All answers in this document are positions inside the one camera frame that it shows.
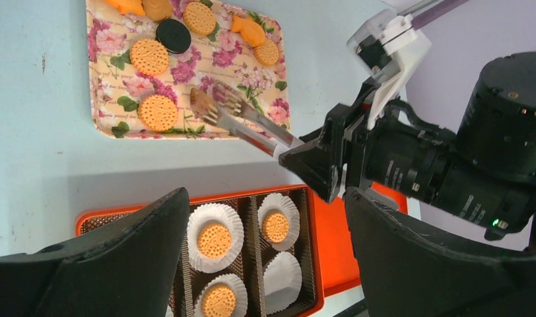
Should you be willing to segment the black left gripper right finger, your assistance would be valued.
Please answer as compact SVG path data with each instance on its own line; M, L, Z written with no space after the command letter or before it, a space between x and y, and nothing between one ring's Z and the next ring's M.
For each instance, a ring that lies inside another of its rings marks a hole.
M536 255L452 234L354 187L345 211L370 316L536 316Z

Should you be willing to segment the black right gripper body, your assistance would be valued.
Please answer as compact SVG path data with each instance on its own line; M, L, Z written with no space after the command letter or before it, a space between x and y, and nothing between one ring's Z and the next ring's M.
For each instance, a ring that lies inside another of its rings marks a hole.
M393 99L369 130L369 109L359 98L333 109L333 186L376 182L433 206L461 204L461 160L456 134L420 119Z

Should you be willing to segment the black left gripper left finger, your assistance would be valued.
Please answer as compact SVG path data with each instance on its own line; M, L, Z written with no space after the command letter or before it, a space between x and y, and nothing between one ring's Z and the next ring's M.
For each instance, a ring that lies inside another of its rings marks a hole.
M0 316L163 316L189 219L178 188L33 254L0 257Z

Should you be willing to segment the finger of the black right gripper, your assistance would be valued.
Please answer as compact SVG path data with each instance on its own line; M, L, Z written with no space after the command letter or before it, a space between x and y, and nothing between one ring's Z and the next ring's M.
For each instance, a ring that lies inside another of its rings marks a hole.
M279 164L299 177L324 202L333 202L342 177L340 143L330 127L321 127L300 139L304 144L279 155Z

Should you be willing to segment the orange box lid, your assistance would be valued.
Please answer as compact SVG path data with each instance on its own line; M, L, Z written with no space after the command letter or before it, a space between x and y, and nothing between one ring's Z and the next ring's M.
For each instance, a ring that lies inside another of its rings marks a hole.
M354 257L344 201L337 198L326 203L313 191L308 193L313 199L323 293L329 297L359 286L360 270Z

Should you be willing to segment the metal tongs white handle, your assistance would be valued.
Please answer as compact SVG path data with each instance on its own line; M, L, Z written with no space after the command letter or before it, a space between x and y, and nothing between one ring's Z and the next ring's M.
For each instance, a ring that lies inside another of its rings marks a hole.
M212 88L217 91L219 101L199 87L191 88L189 93L191 110L203 122L229 132L276 159L285 151L304 144L256 110L236 89L219 80Z

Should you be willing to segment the round yellow biscuit bottom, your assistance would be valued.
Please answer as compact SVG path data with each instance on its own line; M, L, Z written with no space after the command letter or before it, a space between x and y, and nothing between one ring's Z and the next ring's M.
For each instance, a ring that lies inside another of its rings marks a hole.
M178 120L178 109L168 97L153 94L140 103L138 115L147 128L163 132L175 126Z

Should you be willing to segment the floral serving tray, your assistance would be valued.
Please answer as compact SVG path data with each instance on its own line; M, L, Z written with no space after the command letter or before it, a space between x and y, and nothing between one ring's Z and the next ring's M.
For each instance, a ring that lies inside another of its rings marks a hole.
M90 106L97 130L111 138L227 139L228 132L195 118L189 104L193 87L217 96L215 80L232 86L277 125L290 127L285 57L264 66L253 48L230 30L233 17L249 18L263 27L282 55L280 24L221 1L207 1L206 6L217 20L213 32L193 34L186 52L172 54L167 70L150 76L132 66L129 50L137 40L155 38L157 23L132 13L121 14L105 1L86 2ZM177 121L167 131L150 130L139 117L140 102L152 94L167 96L178 109Z

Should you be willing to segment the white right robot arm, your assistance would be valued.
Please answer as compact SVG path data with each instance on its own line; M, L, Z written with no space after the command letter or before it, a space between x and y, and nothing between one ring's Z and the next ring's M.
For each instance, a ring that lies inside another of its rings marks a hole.
M370 316L536 316L536 52L487 63L457 132L380 85L283 153L345 212Z

